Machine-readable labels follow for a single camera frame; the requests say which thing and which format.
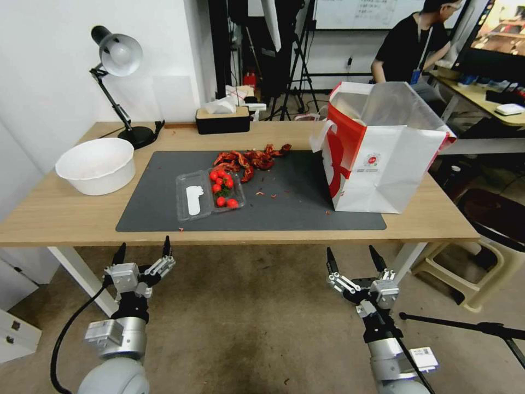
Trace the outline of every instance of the screen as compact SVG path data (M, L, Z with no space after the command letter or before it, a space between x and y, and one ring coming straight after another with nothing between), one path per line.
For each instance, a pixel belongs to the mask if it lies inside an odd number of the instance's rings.
M525 56L525 0L495 0L482 14L470 47Z

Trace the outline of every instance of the lamp arm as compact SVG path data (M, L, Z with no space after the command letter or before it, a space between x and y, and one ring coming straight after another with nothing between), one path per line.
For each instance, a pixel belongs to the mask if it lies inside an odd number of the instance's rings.
M109 102L111 103L111 106L115 110L119 119L124 123L124 127L126 131L131 132L132 128L130 125L130 121L131 121L130 117L128 116L126 111L124 111L124 109L120 106L120 104L117 104L115 100L113 100L113 98L111 97L111 94L109 94L108 90L102 83L102 78L104 78L108 74L108 72L105 70L102 70L101 67L102 67L102 64L99 64L97 67L89 70L89 72L91 73L93 78L97 81L98 86L100 86L100 88L102 89L106 97L108 98Z

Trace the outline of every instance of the desk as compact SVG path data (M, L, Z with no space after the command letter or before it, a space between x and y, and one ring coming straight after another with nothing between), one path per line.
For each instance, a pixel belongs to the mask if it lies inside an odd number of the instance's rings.
M452 99L448 103L448 106L441 117L443 121L447 122L449 120L450 116L456 109L459 100L463 99L480 109L484 114L497 119L504 125L517 128L525 126L525 113L508 117L496 113L496 107L501 104L485 100L485 92L487 89L477 85L469 85L460 88L456 81L439 76L437 71L430 71L430 75L434 78L436 83L439 83L452 93ZM449 149L445 149L442 154L522 153L525 152L525 131L523 134L523 138L459 139L455 144L450 146Z
M479 236L450 199L427 174L402 215L383 215L386 230L371 231L227 231L227 232L136 232L118 233L115 226L156 150L245 150L262 149L267 143L292 149L309 149L308 137L321 122L251 123L248 133L199 135L194 125L164 129L155 143L135 152L137 173L115 193L104 196L80 194L54 171L37 185L8 218L0 224L0 246L46 246L89 295L101 286L74 246L162 245L170 236L178 245L224 244L332 244L334 242L375 243L402 241L396 260L389 263L400 281L426 242L474 240ZM116 129L118 123L96 123L80 142ZM108 315L116 310L109 293L97 299Z

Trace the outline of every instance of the monitor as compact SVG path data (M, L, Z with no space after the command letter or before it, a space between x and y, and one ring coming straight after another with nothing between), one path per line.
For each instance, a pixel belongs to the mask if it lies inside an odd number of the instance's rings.
M489 0L454 69L525 82L525 0Z

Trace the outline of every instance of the paper bag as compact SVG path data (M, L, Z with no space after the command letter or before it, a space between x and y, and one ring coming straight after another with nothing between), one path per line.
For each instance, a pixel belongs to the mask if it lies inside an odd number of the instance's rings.
M454 133L405 82L342 82L310 137L336 211L402 213Z

